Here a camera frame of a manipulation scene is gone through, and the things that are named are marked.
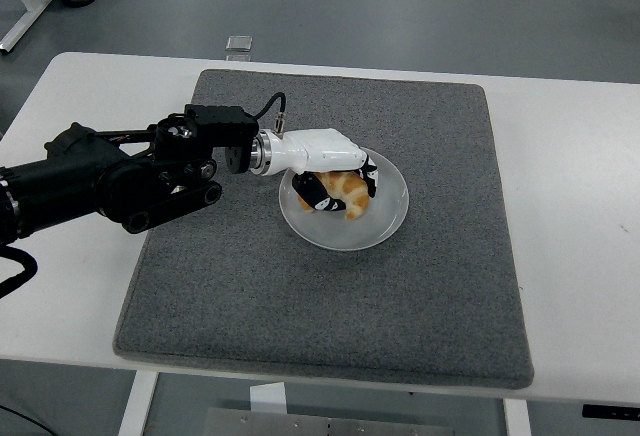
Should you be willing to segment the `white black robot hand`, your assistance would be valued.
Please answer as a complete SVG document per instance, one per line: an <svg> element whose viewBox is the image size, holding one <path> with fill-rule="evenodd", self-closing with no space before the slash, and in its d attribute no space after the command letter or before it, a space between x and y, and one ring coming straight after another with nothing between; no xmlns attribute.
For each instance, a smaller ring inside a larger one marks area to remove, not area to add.
<svg viewBox="0 0 640 436"><path fill-rule="evenodd" d="M364 214L378 186L374 160L335 129L265 133L266 175L291 170L292 187L307 211L343 212L348 220Z"/></svg>

